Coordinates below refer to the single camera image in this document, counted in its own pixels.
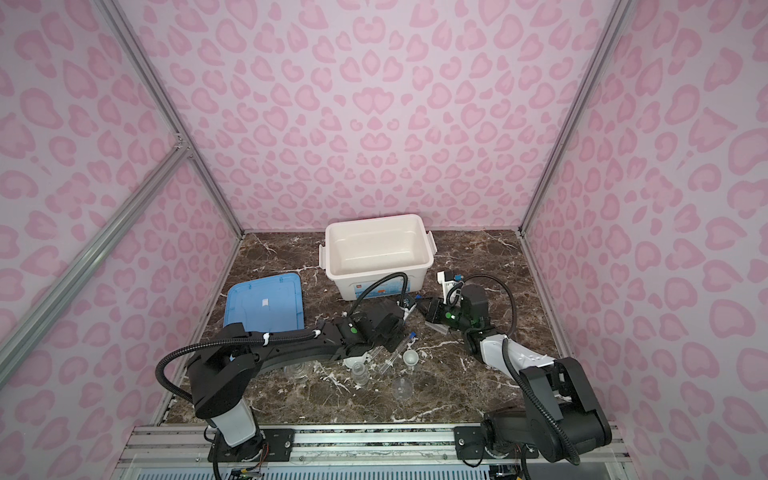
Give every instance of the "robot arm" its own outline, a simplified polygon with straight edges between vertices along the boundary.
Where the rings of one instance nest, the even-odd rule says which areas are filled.
[[[465,285],[457,295],[453,305],[447,299],[432,299],[429,308],[422,309],[425,319],[462,332],[469,355],[512,377],[525,392],[524,409],[484,415],[488,449],[508,453],[523,444],[535,445],[550,462],[563,458],[573,462],[575,452],[611,442],[610,426],[578,361],[536,353],[499,333],[490,322],[482,287]],[[218,428],[214,445],[226,449],[228,458],[254,458],[264,437],[243,400],[254,376],[309,360],[361,356],[376,346],[392,352],[405,338],[405,317],[403,308],[384,299],[352,317],[303,333],[270,336],[245,332],[240,323],[225,326],[214,339],[222,344],[200,348],[187,363],[195,415]],[[290,340],[291,335],[300,340]],[[229,339],[240,343],[226,344]]]
[[[253,377],[310,360],[361,356],[376,346],[384,346],[393,352],[405,338],[404,319],[405,311],[395,302],[382,300],[352,317],[334,319],[315,330],[271,336],[269,333],[246,332],[242,323],[227,325],[216,335],[214,342],[253,339],[260,344],[230,344],[196,351],[187,362],[195,416],[218,428],[223,440],[234,450],[235,458],[250,458],[258,453],[263,440],[243,400]],[[280,336],[306,339],[276,341]]]
[[[446,277],[451,276],[438,275],[443,298],[432,299],[426,320],[461,331],[470,355],[513,378],[524,393],[524,409],[484,414],[485,446],[509,453],[520,444],[535,445],[550,462],[563,458],[573,462],[574,457],[609,444],[611,427],[581,364],[536,353],[498,333],[490,323],[485,289],[464,285],[456,292],[453,287],[461,277]]]

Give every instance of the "blue lid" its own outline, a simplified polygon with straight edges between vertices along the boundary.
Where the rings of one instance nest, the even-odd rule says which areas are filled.
[[[247,332],[304,328],[301,279],[295,273],[238,283],[227,294],[224,325],[242,323]]]

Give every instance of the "marble tabletop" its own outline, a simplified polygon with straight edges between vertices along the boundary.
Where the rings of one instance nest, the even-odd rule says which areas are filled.
[[[439,296],[436,274],[451,269],[456,273],[490,273],[503,279],[518,304],[518,341],[534,351],[558,356],[554,339],[538,294],[528,271],[515,233],[495,231],[436,231],[438,252],[427,272],[424,296]],[[317,265],[317,246],[324,233],[248,234],[235,260],[223,294],[234,284],[279,273],[296,272],[301,277],[305,326],[340,316],[350,302],[341,300],[336,285]],[[492,322],[506,331],[511,319],[503,290],[491,281],[478,280],[486,287]],[[221,328],[226,297],[219,298],[203,338]],[[413,374],[405,372],[398,359],[380,376],[372,369],[370,381],[358,387],[341,362],[311,362],[303,382],[288,379],[283,370],[253,379],[244,395],[257,412],[262,425],[282,423],[385,423],[385,422],[478,422],[483,412],[520,406],[520,389],[508,377],[474,360],[464,350],[458,333],[442,335],[428,328],[414,313],[406,324],[416,334],[412,346],[420,363]],[[384,351],[373,360],[389,358]],[[410,399],[399,402],[392,393],[392,381],[407,376],[413,384]],[[187,379],[183,385],[189,389]],[[190,404],[172,401],[166,423],[198,423]]]

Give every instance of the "black cable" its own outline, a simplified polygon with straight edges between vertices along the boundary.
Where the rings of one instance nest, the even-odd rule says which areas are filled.
[[[219,472],[219,459],[218,459],[219,444],[214,442],[214,446],[212,446],[211,449],[212,449],[211,456],[214,457],[214,460],[211,462],[211,464],[213,464],[213,467],[214,467],[214,479],[221,480],[221,472]]]
[[[448,295],[445,296],[445,300],[448,302],[448,306],[454,306],[456,303],[458,303],[458,298],[460,295],[454,296],[453,300],[451,300],[451,296],[456,292],[456,290],[460,290],[462,286],[464,286],[464,282],[456,282],[456,284],[452,286],[448,291]]]
[[[500,278],[497,278],[493,275],[488,275],[487,273],[475,273],[474,275],[465,276],[462,278],[461,283],[466,282],[467,280],[471,280],[473,278],[487,278],[490,280],[493,280],[494,282],[498,283],[504,291],[507,293],[507,297],[509,297],[509,305],[512,308],[512,322],[509,326],[509,330],[507,330],[507,336],[514,336],[515,333],[518,331],[518,305],[515,303],[515,296],[512,295],[512,291],[509,289],[506,283]],[[450,300],[452,293],[457,290],[456,287],[459,286],[459,283],[453,286],[448,292],[448,300]]]
[[[520,455],[520,469],[523,471],[523,479],[531,480],[531,473],[528,471],[528,460],[525,459],[525,450]]]
[[[391,280],[393,278],[397,277],[402,278],[402,290],[400,291],[400,301],[399,305],[403,306],[405,300],[406,300],[406,293],[408,292],[408,275],[403,272],[395,272],[390,273],[389,275],[378,279],[376,282],[372,283],[371,286],[366,288],[360,296],[357,297],[355,300],[355,303],[352,304],[352,306],[349,308],[349,312],[346,314],[347,316],[352,316],[352,314],[357,310],[357,307],[359,306],[360,302],[363,301],[363,299],[366,298],[366,296],[373,291],[376,287],[381,285],[382,283],[386,282],[387,280]]]
[[[278,333],[270,334],[270,343],[281,344],[281,343],[303,342],[305,340],[313,339],[315,337],[316,337],[315,331],[311,329],[297,330],[292,332],[278,332]],[[264,338],[261,336],[255,336],[250,338],[237,338],[237,339],[219,339],[219,340],[211,340],[209,342],[193,343],[192,345],[183,346],[180,349],[174,350],[173,352],[164,356],[160,360],[160,362],[157,363],[157,367],[155,367],[154,369],[154,376],[157,379],[157,382],[160,383],[160,385],[164,389],[166,389],[168,392],[173,393],[175,396],[179,397],[180,399],[187,400],[189,403],[194,403],[192,401],[192,395],[189,392],[183,390],[179,386],[174,385],[165,376],[165,367],[167,367],[169,363],[173,362],[175,359],[179,358],[180,356],[187,355],[188,353],[192,353],[200,349],[213,348],[215,346],[263,345],[263,344],[264,344]]]
[[[483,461],[484,459],[485,459],[485,445],[483,445],[483,446],[482,446],[482,448],[480,449],[480,459],[478,460],[478,462],[477,462],[477,463],[475,463],[475,464],[473,465],[473,464],[471,464],[471,463],[468,463],[468,462],[467,462],[466,460],[464,460],[463,458],[462,458],[462,462],[464,462],[464,465],[467,465],[469,468],[477,468],[477,467],[479,467],[479,466],[480,466],[480,464],[482,463],[482,461]]]
[[[205,430],[203,430],[203,438],[204,438],[204,439],[205,439],[205,441],[206,441],[206,442],[208,442],[208,443],[214,443],[214,440],[211,440],[211,439],[209,439],[209,438],[208,438],[208,427],[209,427],[209,426],[210,426],[210,425],[206,425],[206,426],[205,426]]]
[[[555,435],[558,436],[560,441],[562,442],[563,446],[565,447],[565,451],[568,453],[568,461],[572,463],[573,465],[578,465],[581,463],[581,458],[579,457],[578,452],[576,451],[576,447],[574,446],[573,442],[571,442],[571,439],[568,438],[568,435],[563,431],[563,429],[560,427],[558,422],[554,419],[552,414],[547,410],[547,407],[544,406],[543,403],[541,403],[541,400],[538,399],[536,394],[531,389],[531,386],[523,381],[522,377],[520,377],[520,374],[515,369],[515,366],[512,365],[512,361],[509,359],[509,338],[505,337],[502,341],[502,358],[504,359],[504,365],[507,367],[507,370],[509,370],[509,375],[512,376],[512,379],[518,384],[520,387],[520,390],[522,390],[523,394],[528,397],[528,400],[531,401],[534,407],[541,413],[541,416],[544,417],[544,419],[547,421],[549,426],[554,430]]]

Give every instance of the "pink leopard print wall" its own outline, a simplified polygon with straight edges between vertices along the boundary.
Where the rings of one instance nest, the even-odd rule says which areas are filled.
[[[0,341],[170,150],[87,0],[0,6]]]
[[[516,227],[613,0],[123,9],[247,229]]]
[[[108,476],[159,405],[155,364],[190,342],[235,242],[182,165],[0,391],[0,477]]]
[[[643,0],[530,236],[646,479],[768,476],[767,15]]]

